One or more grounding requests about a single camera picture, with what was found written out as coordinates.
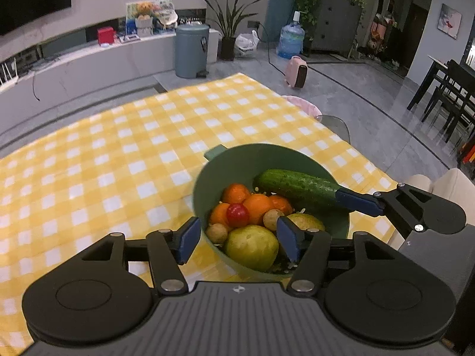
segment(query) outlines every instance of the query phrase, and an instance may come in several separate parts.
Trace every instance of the beige chair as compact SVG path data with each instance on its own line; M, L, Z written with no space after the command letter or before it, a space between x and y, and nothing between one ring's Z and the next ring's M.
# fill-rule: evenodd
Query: beige chair
M459 169L450 169L434 183L424 175L416 174L405 183L428 193L448 199L464 209L467 223L475 226L475 185ZM396 231L388 245L399 249L404 239Z

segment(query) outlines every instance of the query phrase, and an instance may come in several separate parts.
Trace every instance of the blue water bottle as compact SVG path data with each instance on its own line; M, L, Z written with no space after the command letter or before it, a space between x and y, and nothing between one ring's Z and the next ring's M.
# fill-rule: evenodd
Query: blue water bottle
M277 55L284 59L290 59L297 56L303 50L303 39L305 31L298 23L300 20L300 12L294 13L294 21L284 26L280 31L279 45L277 46Z

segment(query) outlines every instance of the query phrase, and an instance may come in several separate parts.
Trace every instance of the orange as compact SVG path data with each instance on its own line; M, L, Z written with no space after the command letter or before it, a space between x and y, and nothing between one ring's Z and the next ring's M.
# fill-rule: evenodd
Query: orange
M273 208L272 201L264 194L252 194L243 205L249 211L249 224L261 225L264 214Z
M208 221L210 225L214 225L215 223L221 223L225 225L225 227L229 228L229 223L227 222L226 211L229 207L229 204L218 204L210 215L210 220Z
M223 191L222 201L227 204L241 204L251 195L248 188L241 183L231 183Z
M280 210L284 215L292 214L293 208L290 202L283 196L270 196L269 199L272 202L272 208Z

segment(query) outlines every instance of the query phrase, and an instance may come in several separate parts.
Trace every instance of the dark gray cabinet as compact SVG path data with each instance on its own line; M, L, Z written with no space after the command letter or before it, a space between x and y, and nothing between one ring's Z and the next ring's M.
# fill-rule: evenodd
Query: dark gray cabinet
M317 27L312 49L347 56L360 22L361 8L350 0L320 0L315 16Z

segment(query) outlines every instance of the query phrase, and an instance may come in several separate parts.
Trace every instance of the brown door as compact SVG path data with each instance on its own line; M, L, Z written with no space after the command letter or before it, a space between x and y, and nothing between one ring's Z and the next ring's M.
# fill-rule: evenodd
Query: brown door
M402 31L400 63L409 68L419 47L420 38L426 25L428 11L418 5L411 4L408 17Z

